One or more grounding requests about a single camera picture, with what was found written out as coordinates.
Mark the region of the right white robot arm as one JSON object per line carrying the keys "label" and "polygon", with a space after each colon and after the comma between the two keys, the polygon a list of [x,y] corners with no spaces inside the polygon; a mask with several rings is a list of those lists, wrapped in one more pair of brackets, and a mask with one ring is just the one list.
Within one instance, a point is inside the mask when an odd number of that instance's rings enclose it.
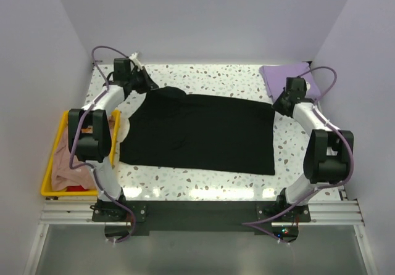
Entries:
{"label": "right white robot arm", "polygon": [[306,98],[306,93],[305,79],[289,77],[273,104],[276,112],[293,118],[303,127],[309,142],[303,172],[277,196],[275,215],[270,220],[289,221],[321,190],[346,184],[354,172],[353,133],[331,124],[317,103]]}

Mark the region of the black t-shirt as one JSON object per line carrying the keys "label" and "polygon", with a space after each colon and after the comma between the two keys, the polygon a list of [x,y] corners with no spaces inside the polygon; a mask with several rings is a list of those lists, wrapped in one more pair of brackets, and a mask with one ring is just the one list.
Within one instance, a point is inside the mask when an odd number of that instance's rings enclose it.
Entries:
{"label": "black t-shirt", "polygon": [[274,118],[265,102],[164,87],[148,92],[128,119],[120,161],[272,176]]}

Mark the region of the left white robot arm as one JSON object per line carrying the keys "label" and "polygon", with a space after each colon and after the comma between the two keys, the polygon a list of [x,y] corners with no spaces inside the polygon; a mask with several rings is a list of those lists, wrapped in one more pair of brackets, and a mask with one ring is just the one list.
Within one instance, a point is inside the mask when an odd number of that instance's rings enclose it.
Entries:
{"label": "left white robot arm", "polygon": [[87,167],[98,193],[93,221],[125,221],[132,216],[123,189],[116,180],[110,152],[115,133],[109,115],[133,92],[158,89],[137,55],[114,60],[101,92],[81,109],[68,112],[69,167]]}

